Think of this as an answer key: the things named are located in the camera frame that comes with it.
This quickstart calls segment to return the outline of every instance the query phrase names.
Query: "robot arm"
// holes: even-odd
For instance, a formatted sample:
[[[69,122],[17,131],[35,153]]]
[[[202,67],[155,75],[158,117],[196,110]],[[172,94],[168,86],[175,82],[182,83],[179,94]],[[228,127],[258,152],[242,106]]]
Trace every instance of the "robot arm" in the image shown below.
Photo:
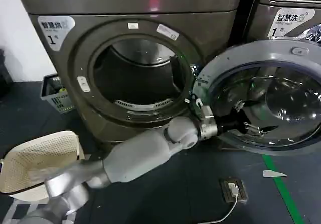
[[[228,116],[215,117],[217,122],[209,106],[196,104],[200,109],[196,120],[175,117],[159,129],[148,130],[118,144],[104,160],[80,160],[61,169],[45,181],[48,205],[27,215],[20,224],[58,224],[63,216],[75,212],[88,201],[84,183],[91,188],[103,188],[114,182],[129,182],[165,163],[175,153],[191,148],[198,140],[229,129],[249,131],[248,119],[240,109],[233,109]]]

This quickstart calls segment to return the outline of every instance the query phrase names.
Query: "open washing machine door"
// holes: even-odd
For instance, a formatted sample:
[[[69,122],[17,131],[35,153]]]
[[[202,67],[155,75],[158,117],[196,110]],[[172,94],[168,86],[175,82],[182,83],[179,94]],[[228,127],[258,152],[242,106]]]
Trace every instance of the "open washing machine door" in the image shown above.
[[[294,40],[263,40],[228,49],[200,72],[193,94],[217,117],[243,104],[262,134],[230,130],[219,138],[268,155],[321,146],[321,48]]]

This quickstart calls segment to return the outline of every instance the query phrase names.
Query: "laundry basket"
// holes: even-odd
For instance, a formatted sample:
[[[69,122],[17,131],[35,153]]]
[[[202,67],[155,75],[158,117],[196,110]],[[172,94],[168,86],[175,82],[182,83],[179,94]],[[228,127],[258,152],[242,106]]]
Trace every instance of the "laundry basket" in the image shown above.
[[[57,74],[44,77],[40,98],[42,101],[47,101],[61,114],[75,109],[75,106],[68,96],[68,92],[62,85],[60,77]]]
[[[61,131],[43,136],[11,149],[2,159],[0,192],[23,201],[48,197],[43,180],[30,179],[31,170],[62,168],[77,159],[84,159],[78,136]]]

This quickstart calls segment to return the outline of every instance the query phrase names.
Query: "dark floor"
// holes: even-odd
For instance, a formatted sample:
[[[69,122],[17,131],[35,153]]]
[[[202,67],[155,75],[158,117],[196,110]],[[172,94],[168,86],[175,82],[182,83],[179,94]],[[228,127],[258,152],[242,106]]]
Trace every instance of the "dark floor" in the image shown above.
[[[40,83],[15,84],[0,98],[0,154],[15,145],[60,130],[73,130],[85,154],[96,152],[95,141],[76,111],[61,115],[39,99]],[[321,213],[321,151],[296,157],[272,157],[294,200],[303,223],[319,223]],[[224,223],[293,223],[262,156],[243,151],[217,151],[216,144],[199,144],[130,182],[91,193],[77,212],[76,224],[175,223],[220,219],[230,205],[223,201],[219,179],[237,177],[248,193]],[[0,196],[0,219],[11,205]]]

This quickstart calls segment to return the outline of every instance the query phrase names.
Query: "green floor stripe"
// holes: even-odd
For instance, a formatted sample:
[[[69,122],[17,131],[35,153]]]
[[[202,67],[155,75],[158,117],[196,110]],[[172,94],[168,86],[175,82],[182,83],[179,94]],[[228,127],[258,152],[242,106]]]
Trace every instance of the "green floor stripe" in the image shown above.
[[[262,155],[262,157],[263,157],[265,165],[268,169],[273,170],[273,171],[277,171],[270,156]],[[298,212],[298,210],[295,206],[295,203],[291,198],[289,191],[286,189],[282,178],[283,177],[274,177],[273,180],[275,182],[275,185],[282,196],[282,199],[286,205],[287,210],[289,211],[289,213],[292,217],[293,222],[295,224],[304,224],[303,219],[302,219],[300,213]]]

